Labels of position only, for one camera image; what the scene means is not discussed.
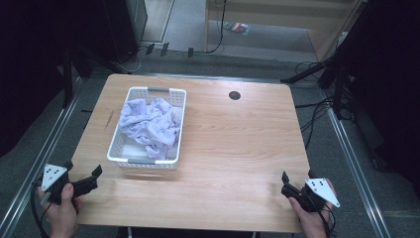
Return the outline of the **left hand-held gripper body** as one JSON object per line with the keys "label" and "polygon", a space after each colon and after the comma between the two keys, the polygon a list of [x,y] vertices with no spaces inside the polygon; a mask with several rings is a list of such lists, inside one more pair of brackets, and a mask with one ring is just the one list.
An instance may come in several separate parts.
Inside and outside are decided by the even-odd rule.
{"label": "left hand-held gripper body", "polygon": [[45,165],[41,175],[34,181],[35,190],[40,188],[45,193],[40,205],[45,204],[47,201],[61,204],[61,192],[67,183],[73,185],[73,202],[77,197],[85,195],[98,187],[97,178],[90,176],[78,181],[70,181],[68,172],[64,166]]}

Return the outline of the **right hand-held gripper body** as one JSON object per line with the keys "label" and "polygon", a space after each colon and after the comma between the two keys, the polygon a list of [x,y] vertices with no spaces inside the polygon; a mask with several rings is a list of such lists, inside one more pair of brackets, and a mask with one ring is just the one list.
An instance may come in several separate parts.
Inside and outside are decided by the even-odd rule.
{"label": "right hand-held gripper body", "polygon": [[340,207],[335,192],[325,178],[308,178],[302,188],[283,185],[281,193],[287,198],[293,198],[307,212],[321,211],[327,202]]}

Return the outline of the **white plastic basket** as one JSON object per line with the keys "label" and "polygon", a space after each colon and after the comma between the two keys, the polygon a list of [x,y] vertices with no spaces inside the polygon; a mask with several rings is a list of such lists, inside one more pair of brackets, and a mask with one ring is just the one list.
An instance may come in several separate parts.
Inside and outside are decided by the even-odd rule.
{"label": "white plastic basket", "polygon": [[165,160],[151,159],[143,145],[120,131],[117,126],[111,140],[107,159],[116,162],[120,167],[137,167],[146,169],[175,170],[177,168],[182,138],[187,93],[184,89],[133,86],[129,89],[124,104],[129,100],[143,98],[150,104],[157,98],[163,98],[174,108],[176,118],[180,120],[178,140],[167,151]]}

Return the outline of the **lavender cloth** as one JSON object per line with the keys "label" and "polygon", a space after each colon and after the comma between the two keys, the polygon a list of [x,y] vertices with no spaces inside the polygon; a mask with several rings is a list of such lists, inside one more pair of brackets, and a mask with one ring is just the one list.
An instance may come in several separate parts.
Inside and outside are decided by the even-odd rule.
{"label": "lavender cloth", "polygon": [[127,101],[118,121],[120,131],[145,147],[154,160],[165,160],[169,149],[178,140],[180,120],[174,108],[163,98],[150,104],[143,98]]}

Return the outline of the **person's left hand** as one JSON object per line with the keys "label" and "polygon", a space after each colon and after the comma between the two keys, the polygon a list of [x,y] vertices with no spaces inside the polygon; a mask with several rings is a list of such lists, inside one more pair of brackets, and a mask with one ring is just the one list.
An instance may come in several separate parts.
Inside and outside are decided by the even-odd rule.
{"label": "person's left hand", "polygon": [[78,230],[78,215],[82,202],[76,198],[73,206],[73,185],[67,183],[61,192],[61,204],[46,202],[42,205],[49,221],[51,232],[50,238],[74,238]]}

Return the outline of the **black metal stand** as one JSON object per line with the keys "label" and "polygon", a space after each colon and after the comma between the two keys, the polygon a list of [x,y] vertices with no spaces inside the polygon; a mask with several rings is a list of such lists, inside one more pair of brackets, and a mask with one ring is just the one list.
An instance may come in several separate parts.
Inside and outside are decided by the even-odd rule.
{"label": "black metal stand", "polygon": [[420,0],[367,0],[349,34],[327,59],[292,76],[322,71],[327,88],[341,71],[354,96],[379,121],[420,117]]}
{"label": "black metal stand", "polygon": [[92,73],[87,57],[88,50],[78,45],[68,47],[63,52],[63,108],[66,108],[70,104],[73,97],[72,69],[75,68],[77,73],[82,77],[89,77]]}

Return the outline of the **black cabinet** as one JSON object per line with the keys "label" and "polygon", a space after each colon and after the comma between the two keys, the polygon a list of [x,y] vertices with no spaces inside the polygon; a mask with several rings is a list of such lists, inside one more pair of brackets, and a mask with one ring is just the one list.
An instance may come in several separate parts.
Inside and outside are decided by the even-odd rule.
{"label": "black cabinet", "polygon": [[148,13],[145,0],[102,0],[114,48],[114,60],[123,62],[139,51]]}

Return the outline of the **colourful packet on floor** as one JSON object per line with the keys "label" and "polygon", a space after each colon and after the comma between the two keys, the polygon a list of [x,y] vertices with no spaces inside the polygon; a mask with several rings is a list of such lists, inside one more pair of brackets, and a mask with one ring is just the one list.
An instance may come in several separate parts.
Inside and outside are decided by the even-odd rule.
{"label": "colourful packet on floor", "polygon": [[242,35],[245,35],[245,36],[251,30],[251,27],[249,25],[244,24],[244,23],[238,23],[238,22],[224,22],[223,27],[228,31],[238,33],[238,34],[242,34]]}

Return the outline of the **light wooden shelf unit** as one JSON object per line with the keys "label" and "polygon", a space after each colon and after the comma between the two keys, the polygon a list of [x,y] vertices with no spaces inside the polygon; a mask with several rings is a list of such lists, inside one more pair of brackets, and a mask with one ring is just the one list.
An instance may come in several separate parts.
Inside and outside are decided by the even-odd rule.
{"label": "light wooden shelf unit", "polygon": [[205,0],[208,23],[225,12],[225,20],[306,29],[318,60],[325,60],[340,35],[358,19],[364,0]]}

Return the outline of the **metal floor rail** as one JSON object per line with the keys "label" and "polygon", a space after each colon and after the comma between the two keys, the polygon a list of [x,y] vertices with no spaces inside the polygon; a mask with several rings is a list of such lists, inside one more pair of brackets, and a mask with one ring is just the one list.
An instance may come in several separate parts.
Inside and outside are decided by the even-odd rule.
{"label": "metal floor rail", "polygon": [[328,114],[376,238],[392,238],[343,122],[338,119],[332,109],[329,110]]}
{"label": "metal floor rail", "polygon": [[31,200],[32,182],[44,170],[45,164],[50,159],[55,145],[77,104],[80,90],[84,84],[85,79],[78,76],[71,88],[74,96],[69,100],[66,107],[59,107],[59,114],[54,119],[49,134],[44,140],[39,152],[34,157],[28,170],[24,173],[24,179],[18,186],[17,192],[11,199],[0,222],[0,238],[11,238],[22,214]]}

